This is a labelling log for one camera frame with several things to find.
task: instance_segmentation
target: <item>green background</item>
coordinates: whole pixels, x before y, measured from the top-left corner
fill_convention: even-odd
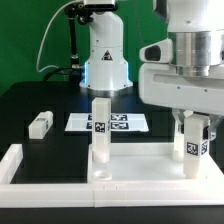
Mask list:
[[[2,0],[0,6],[0,95],[20,81],[38,81],[36,58],[46,26],[66,0]],[[124,57],[129,62],[130,79],[138,80],[141,47],[166,37],[166,25],[152,12],[152,0],[118,2],[116,12],[124,21]],[[77,25],[78,53],[83,64],[89,57],[88,25]],[[44,45],[41,67],[48,64],[70,66],[68,19],[60,13]]]

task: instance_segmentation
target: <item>white rectangular block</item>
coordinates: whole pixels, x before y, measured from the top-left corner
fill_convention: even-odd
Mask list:
[[[92,102],[92,145],[93,159],[96,162],[109,161],[111,143],[111,99],[95,98]]]
[[[12,144],[0,162],[0,185],[10,184],[22,159],[22,145]]]
[[[43,139],[53,124],[53,113],[41,112],[29,126],[30,139]]]
[[[210,168],[209,140],[203,138],[210,125],[208,116],[193,114],[184,122],[184,173],[187,178],[206,178]]]

